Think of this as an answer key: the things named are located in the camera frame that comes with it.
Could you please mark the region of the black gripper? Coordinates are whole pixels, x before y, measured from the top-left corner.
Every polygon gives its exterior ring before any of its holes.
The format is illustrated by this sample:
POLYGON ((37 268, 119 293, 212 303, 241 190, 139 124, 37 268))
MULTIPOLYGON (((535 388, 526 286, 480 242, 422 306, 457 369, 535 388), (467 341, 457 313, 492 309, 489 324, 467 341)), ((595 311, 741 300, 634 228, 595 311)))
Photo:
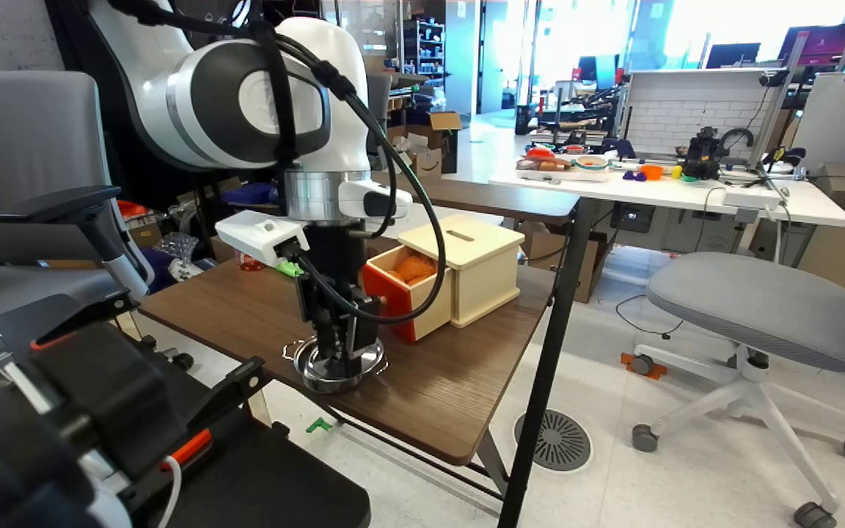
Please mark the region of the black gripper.
POLYGON ((375 344, 378 303, 359 286, 364 242, 350 227, 307 227, 304 239, 301 303, 319 349, 356 353, 375 344))

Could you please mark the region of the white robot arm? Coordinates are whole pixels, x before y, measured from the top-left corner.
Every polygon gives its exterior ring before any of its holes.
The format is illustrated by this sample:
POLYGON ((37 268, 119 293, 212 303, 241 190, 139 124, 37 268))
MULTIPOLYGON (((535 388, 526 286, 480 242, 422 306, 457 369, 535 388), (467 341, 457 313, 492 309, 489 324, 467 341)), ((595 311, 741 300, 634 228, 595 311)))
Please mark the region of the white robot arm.
POLYGON ((234 250, 304 271, 304 356, 356 366, 378 349, 378 309, 362 290, 364 239, 401 209, 369 174, 381 126, 366 108, 359 42, 323 19, 212 25, 169 0, 86 0, 119 70, 147 149, 181 171, 279 171, 276 218, 216 224, 234 250))

